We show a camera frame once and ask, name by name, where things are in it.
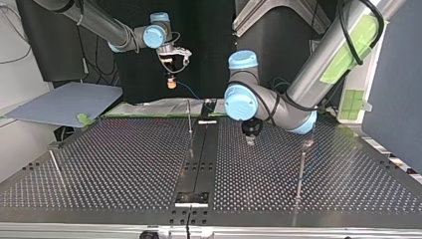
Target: end effector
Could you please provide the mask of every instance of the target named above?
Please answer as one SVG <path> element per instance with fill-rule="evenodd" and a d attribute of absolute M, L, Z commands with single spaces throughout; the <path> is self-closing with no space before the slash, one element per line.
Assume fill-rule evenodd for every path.
<path fill-rule="evenodd" d="M 175 47 L 174 44 L 180 38 L 180 34 L 171 31 L 170 18 L 167 13 L 158 12 L 150 15 L 151 25 L 135 28 L 133 31 L 127 29 L 129 44 L 123 46 L 109 46 L 115 52 L 134 50 L 140 48 L 151 48 L 157 52 L 158 60 L 166 70 L 165 77 L 169 89 L 176 88 L 176 74 L 182 72 L 188 65 L 192 53 L 184 48 Z M 176 56 L 183 58 L 182 67 L 176 69 Z"/>

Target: metal frame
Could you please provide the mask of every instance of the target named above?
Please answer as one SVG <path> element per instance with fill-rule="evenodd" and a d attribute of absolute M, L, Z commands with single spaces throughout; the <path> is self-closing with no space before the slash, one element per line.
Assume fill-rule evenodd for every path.
<path fill-rule="evenodd" d="M 241 37 L 268 11 L 277 7 L 289 7 L 297 12 L 310 26 L 313 24 L 317 0 L 250 0 L 233 22 L 235 35 Z M 331 25 L 320 6 L 316 9 L 313 28 L 319 34 Z"/>
<path fill-rule="evenodd" d="M 345 238 L 383 237 L 422 238 L 420 214 L 394 215 L 374 213 L 295 213 L 295 212 L 219 212 L 213 209 L 214 180 L 216 178 L 218 133 L 222 119 L 215 118 L 215 124 L 195 124 L 195 136 L 180 171 L 173 198 L 178 192 L 209 192 L 210 200 L 206 208 L 171 206 L 162 213 L 138 210 L 133 212 L 112 212 L 105 210 L 57 211 L 42 208 L 16 209 L 2 208 L 3 222 L 0 222 L 1 237 L 19 238 L 138 238 L 142 231 L 157 231 L 160 238 L 185 238 L 187 230 L 191 238 Z M 69 138 L 66 144 L 78 137 Z M 421 185 L 409 175 L 397 169 L 363 139 L 356 143 L 382 165 L 384 171 L 406 184 L 416 195 L 421 194 Z M 49 160 L 48 154 L 33 163 Z M 31 170 L 21 170 L 1 188 L 13 185 Z M 408 228 L 408 230 L 382 229 Z"/>
<path fill-rule="evenodd" d="M 186 238 L 182 226 L 72 225 L 0 223 L 0 238 L 139 238 L 143 231 L 155 231 L 161 239 Z M 421 230 L 369 228 L 262 228 L 194 227 L 191 238 L 422 238 Z"/>

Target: metal rod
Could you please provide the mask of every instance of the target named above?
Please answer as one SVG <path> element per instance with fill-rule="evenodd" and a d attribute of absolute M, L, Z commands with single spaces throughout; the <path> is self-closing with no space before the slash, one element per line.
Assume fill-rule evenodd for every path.
<path fill-rule="evenodd" d="M 60 167 L 59 167 L 59 165 L 57 164 L 56 157 L 54 156 L 53 151 L 52 151 L 52 150 L 49 150 L 49 153 L 50 153 L 50 156 L 52 157 L 52 160 L 53 160 L 53 162 L 54 162 L 54 165 L 56 166 L 56 169 L 57 169 L 57 170 L 59 171 L 59 173 L 60 173 Z"/>
<path fill-rule="evenodd" d="M 304 169 L 305 169 L 305 159 L 307 154 L 303 151 L 301 155 L 301 166 L 299 167 L 299 180 L 298 180 L 298 189 L 296 192 L 296 201 L 301 200 L 301 190 L 302 190 L 302 181 L 304 179 Z"/>
<path fill-rule="evenodd" d="M 65 5 L 70 2 L 69 0 L 35 0 L 42 7 L 56 11 L 60 7 L 65 7 Z M 84 1 L 84 15 L 82 16 L 81 9 L 79 9 L 75 4 L 72 5 L 69 10 L 64 12 L 64 14 L 74 20 L 75 22 L 80 22 L 81 25 L 88 28 L 95 34 L 104 38 L 106 41 L 110 42 L 115 46 L 123 46 L 128 41 L 129 37 L 127 36 L 126 29 L 123 25 L 116 21 L 113 17 L 107 14 L 103 9 L 101 9 L 95 2 L 91 0 Z"/>
<path fill-rule="evenodd" d="M 192 119 L 190 118 L 190 103 L 189 100 L 187 100 L 186 104 L 186 112 L 187 112 L 187 118 L 189 120 L 189 132 L 192 133 Z"/>

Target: green sticker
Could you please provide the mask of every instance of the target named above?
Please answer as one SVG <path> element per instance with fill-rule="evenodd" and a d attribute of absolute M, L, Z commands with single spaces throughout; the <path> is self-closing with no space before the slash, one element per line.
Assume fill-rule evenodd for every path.
<path fill-rule="evenodd" d="M 370 53 L 369 46 L 376 37 L 377 31 L 376 18 L 364 15 L 350 33 L 351 41 L 361 59 Z M 327 84 L 335 84 L 347 70 L 351 70 L 355 66 L 356 61 L 351 55 L 347 43 L 344 42 L 319 80 Z"/>
<path fill-rule="evenodd" d="M 341 120 L 357 120 L 363 105 L 364 91 L 346 90 L 339 118 Z"/>

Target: light gray board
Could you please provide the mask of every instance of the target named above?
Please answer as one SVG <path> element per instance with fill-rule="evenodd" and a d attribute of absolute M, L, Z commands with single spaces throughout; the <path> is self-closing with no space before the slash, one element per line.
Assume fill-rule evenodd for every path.
<path fill-rule="evenodd" d="M 388 24 L 362 129 L 422 172 L 422 1 L 409 0 Z"/>
<path fill-rule="evenodd" d="M 101 120 L 55 152 L 61 171 L 46 154 L 0 184 L 0 221 L 179 225 L 191 145 L 188 119 Z"/>
<path fill-rule="evenodd" d="M 240 123 L 221 119 L 217 154 L 203 155 L 217 165 L 206 224 L 422 228 L 422 185 L 329 119 L 316 124 L 296 207 L 301 148 L 308 139 L 266 123 L 256 145 L 248 146 Z"/>
<path fill-rule="evenodd" d="M 8 113 L 7 118 L 83 127 L 78 114 L 97 118 L 122 94 L 121 88 L 68 83 Z"/>

